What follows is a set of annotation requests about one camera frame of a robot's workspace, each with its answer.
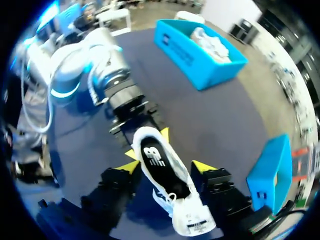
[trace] dark blue table surface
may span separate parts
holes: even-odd
[[[169,127],[170,143],[189,169],[192,160],[226,168],[236,186],[249,194],[246,176],[268,140],[264,124],[241,83],[234,79],[199,92],[154,44],[154,29],[117,36],[132,70],[132,78],[146,96],[159,104]],[[93,107],[86,80],[66,107],[56,107],[48,133],[54,171],[65,198],[80,205],[108,167],[133,161],[109,133],[108,105]],[[212,239],[218,230],[195,239]],[[152,199],[152,185],[144,177],[133,203],[123,213],[112,237],[186,239],[177,235],[171,219]]]

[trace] white wall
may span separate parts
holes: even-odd
[[[201,15],[228,33],[241,19],[256,22],[262,12],[252,0],[206,0]]]
[[[278,62],[283,68],[287,68],[295,74],[296,89],[295,95],[300,101],[300,105],[306,108],[307,117],[302,121],[301,127],[312,127],[313,131],[309,134],[307,139],[308,144],[318,142],[317,122],[314,106],[306,86],[306,83],[301,76],[296,64],[287,53],[287,51],[280,45],[279,42],[260,24],[252,22],[259,34],[253,40],[251,45],[259,50],[263,55],[268,56],[271,52],[275,54],[274,61]]]

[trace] shoe insole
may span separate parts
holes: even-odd
[[[163,186],[168,194],[175,193],[177,199],[186,198],[190,194],[187,183],[176,175],[165,150],[155,138],[146,137],[141,141],[141,153],[152,178]]]

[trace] white cable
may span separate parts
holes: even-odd
[[[26,107],[26,102],[25,102],[25,87],[24,87],[24,79],[25,79],[25,61],[26,61],[26,56],[23,56],[22,58],[22,66],[21,66],[21,101],[22,101],[22,109],[25,115],[25,119],[27,121],[27,123],[30,125],[30,127],[37,133],[40,134],[44,134],[46,133],[51,124],[52,124],[52,120],[53,120],[53,111],[54,111],[54,106],[53,103],[51,101],[51,84],[52,81],[55,78],[56,73],[58,72],[59,68],[62,66],[62,64],[64,63],[64,61],[71,55],[74,54],[77,51],[80,51],[82,48],[76,48],[73,51],[71,51],[69,54],[67,54],[62,61],[58,64],[58,66],[56,67],[56,69],[51,73],[50,75],[50,80],[48,81],[48,86],[47,86],[47,105],[48,105],[48,110],[49,110],[49,120],[48,123],[46,124],[45,127],[39,127],[36,126],[33,121],[30,119],[29,114],[28,114],[28,110]]]
[[[106,45],[104,44],[94,44],[94,45],[90,45],[88,46],[88,51],[91,49],[91,48],[94,48],[94,47],[97,47],[97,46],[104,46],[104,47],[107,47]],[[51,101],[51,85],[52,85],[52,81],[54,80],[55,78],[55,75],[56,73],[58,72],[59,68],[62,66],[62,64],[64,63],[64,61],[71,55],[71,54],[74,54],[75,52],[78,52],[78,51],[82,51],[84,48],[83,45],[79,45],[79,48],[76,48],[74,49],[73,51],[71,51],[69,54],[67,54],[63,59],[62,61],[58,64],[58,66],[56,67],[56,69],[51,73],[50,75],[50,80],[48,81],[48,86],[47,86],[47,104],[48,104],[48,111],[49,111],[49,120],[48,120],[48,123],[46,124],[45,127],[39,127],[39,126],[36,126],[33,121],[30,119],[29,117],[29,114],[28,114],[28,110],[27,110],[27,107],[26,107],[26,102],[25,102],[25,86],[24,86],[24,79],[25,79],[25,63],[26,63],[26,53],[27,53],[27,49],[25,50],[25,54],[22,58],[22,65],[21,65],[21,101],[22,101],[22,110],[24,112],[24,115],[25,115],[25,119],[27,121],[27,123],[30,125],[30,127],[37,133],[40,133],[40,134],[44,134],[46,133],[51,124],[52,124],[52,121],[53,121],[53,111],[54,111],[54,107],[53,107],[53,103]],[[111,60],[111,50],[113,49],[116,49],[118,50],[120,47],[117,46],[117,45],[112,45],[111,47],[108,48],[109,50],[109,55],[108,55],[108,58],[106,59],[105,57],[103,58],[105,60],[105,64],[107,64],[108,62],[110,62]],[[88,80],[90,79],[90,81],[92,81],[92,78],[93,78],[93,74],[95,72],[95,70],[97,69],[98,66],[100,66],[102,62],[99,61],[98,63],[96,63],[90,73],[89,73],[89,76],[88,76]]]
[[[25,119],[27,121],[27,123],[30,125],[30,127],[36,131],[37,133],[40,134],[44,134],[46,133],[52,123],[52,119],[53,119],[53,105],[51,102],[51,98],[50,98],[50,91],[51,91],[51,81],[49,81],[49,84],[47,86],[47,104],[48,104],[48,109],[49,109],[49,121],[47,123],[47,125],[45,127],[39,127],[36,126],[32,120],[30,119],[29,115],[28,115],[28,111],[27,111],[27,107],[26,107],[26,102],[25,102],[25,63],[26,63],[26,53],[27,53],[27,49],[25,50],[25,54],[22,57],[22,65],[21,65],[21,101],[22,101],[22,110],[24,112],[25,115]]]

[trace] cable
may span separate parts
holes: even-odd
[[[72,50],[69,54],[67,54],[62,61],[58,64],[58,66],[56,67],[56,69],[50,74],[49,78],[50,80],[48,81],[48,86],[47,86],[47,105],[48,105],[48,111],[49,111],[49,120],[48,123],[46,124],[45,127],[39,127],[36,126],[33,121],[30,119],[29,114],[28,114],[28,110],[26,107],[26,102],[25,102],[25,86],[24,86],[24,82],[25,82],[25,63],[26,63],[26,54],[27,54],[27,48],[25,49],[24,52],[24,56],[22,58],[22,65],[21,65],[21,101],[22,101],[22,109],[25,115],[25,119],[27,121],[27,123],[30,125],[30,127],[37,133],[40,134],[44,134],[46,133],[51,124],[52,124],[52,120],[53,120],[53,111],[54,111],[54,107],[53,107],[53,103],[51,101],[51,85],[52,85],[52,81],[55,78],[56,73],[58,72],[58,70],[60,69],[60,67],[62,66],[62,64],[65,62],[65,60],[72,54],[74,54],[75,52],[79,52],[82,51],[84,48],[86,48],[88,51],[90,51],[90,49],[97,47],[97,46],[103,46],[103,47],[107,47],[107,45],[104,44],[94,44],[94,45],[89,45],[88,47],[85,44],[86,42],[82,42],[82,43],[78,43],[79,47]],[[103,58],[103,60],[105,60],[105,65],[107,65],[110,61],[111,61],[111,50],[116,49],[118,50],[120,47],[117,45],[112,45],[111,47],[107,47],[108,51],[109,51],[109,55],[108,58],[106,59],[105,57]],[[93,68],[91,69],[89,76],[88,76],[88,80],[92,81],[93,78],[93,74],[96,71],[96,69],[102,64],[101,61],[99,61],[98,63],[96,63]]]
[[[259,230],[258,232],[256,232],[254,234],[255,237],[257,237],[257,239],[259,239],[259,235],[263,235],[265,234],[265,232],[267,232],[269,229],[271,229],[275,224],[277,224],[282,218],[287,217],[291,214],[305,214],[307,211],[306,210],[302,210],[302,209],[298,209],[298,210],[292,210],[292,211],[287,211],[284,213],[279,214],[278,216],[276,216],[276,218],[270,222],[267,226],[265,226],[264,228],[262,228],[261,230]]]
[[[47,132],[51,126],[52,119],[53,119],[53,105],[51,103],[51,98],[50,98],[50,91],[51,91],[51,80],[48,83],[47,86],[47,104],[48,104],[48,110],[49,110],[49,121],[45,127],[38,127],[36,126],[32,120],[30,119],[26,107],[26,102],[25,102],[25,65],[26,65],[26,54],[27,54],[27,48],[25,49],[25,54],[22,57],[22,65],[21,65],[21,101],[22,101],[22,109],[25,115],[25,119],[27,123],[32,127],[34,131],[40,134],[44,134]]]
[[[49,110],[49,120],[48,123],[46,124],[45,127],[39,127],[36,126],[33,121],[30,119],[29,114],[28,114],[28,110],[26,107],[26,102],[25,102],[25,86],[24,86],[24,79],[25,79],[25,63],[26,63],[26,56],[24,55],[22,58],[22,66],[21,66],[21,101],[22,101],[22,109],[25,115],[25,119],[27,121],[27,123],[30,125],[30,127],[37,133],[40,134],[44,134],[46,133],[51,124],[52,124],[52,120],[53,120],[53,111],[54,111],[54,107],[53,107],[53,103],[51,101],[51,85],[52,85],[52,81],[55,78],[56,73],[58,72],[58,70],[60,69],[60,67],[62,66],[62,64],[65,62],[65,60],[72,54],[74,54],[75,52],[81,51],[82,47],[80,46],[79,48],[74,49],[73,51],[71,51],[69,54],[67,54],[62,61],[58,64],[58,66],[56,67],[56,69],[50,74],[49,78],[50,80],[48,81],[48,86],[47,86],[47,105],[48,105],[48,110]]]

